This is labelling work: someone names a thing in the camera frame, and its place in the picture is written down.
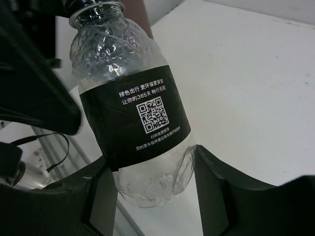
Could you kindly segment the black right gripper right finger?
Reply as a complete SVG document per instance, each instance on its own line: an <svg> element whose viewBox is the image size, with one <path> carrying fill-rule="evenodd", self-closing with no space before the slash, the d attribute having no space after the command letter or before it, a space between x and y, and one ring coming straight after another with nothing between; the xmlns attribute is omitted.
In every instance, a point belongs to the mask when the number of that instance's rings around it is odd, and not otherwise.
<svg viewBox="0 0 315 236"><path fill-rule="evenodd" d="M194 156L204 235L314 235L314 176L274 186L224 163L201 145Z"/></svg>

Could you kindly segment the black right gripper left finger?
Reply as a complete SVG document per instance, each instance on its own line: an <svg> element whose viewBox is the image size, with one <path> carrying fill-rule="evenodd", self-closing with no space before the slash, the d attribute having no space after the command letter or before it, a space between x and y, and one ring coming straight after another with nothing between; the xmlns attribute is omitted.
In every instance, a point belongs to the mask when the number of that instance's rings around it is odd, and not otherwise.
<svg viewBox="0 0 315 236"><path fill-rule="evenodd" d="M0 186L2 236L111 236L117 190L104 157L30 191Z"/></svg>

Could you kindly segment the clear bottle black label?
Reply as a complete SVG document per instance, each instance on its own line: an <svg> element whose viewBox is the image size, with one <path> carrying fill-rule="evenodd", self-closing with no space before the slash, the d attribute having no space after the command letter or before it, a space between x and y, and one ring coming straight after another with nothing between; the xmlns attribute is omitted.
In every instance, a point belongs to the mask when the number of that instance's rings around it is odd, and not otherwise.
<svg viewBox="0 0 315 236"><path fill-rule="evenodd" d="M157 43L120 0L65 0L72 73L115 186L130 204L173 201L194 172L191 127Z"/></svg>

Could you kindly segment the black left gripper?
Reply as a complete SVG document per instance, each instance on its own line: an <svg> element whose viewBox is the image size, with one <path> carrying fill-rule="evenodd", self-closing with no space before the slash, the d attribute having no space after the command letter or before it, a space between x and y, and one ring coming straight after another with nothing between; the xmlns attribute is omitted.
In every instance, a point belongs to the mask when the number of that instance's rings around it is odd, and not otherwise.
<svg viewBox="0 0 315 236"><path fill-rule="evenodd" d="M57 18L69 18L63 1L2 0L0 9L10 13L0 17L0 118L76 134L81 111L45 61L59 61Z"/></svg>

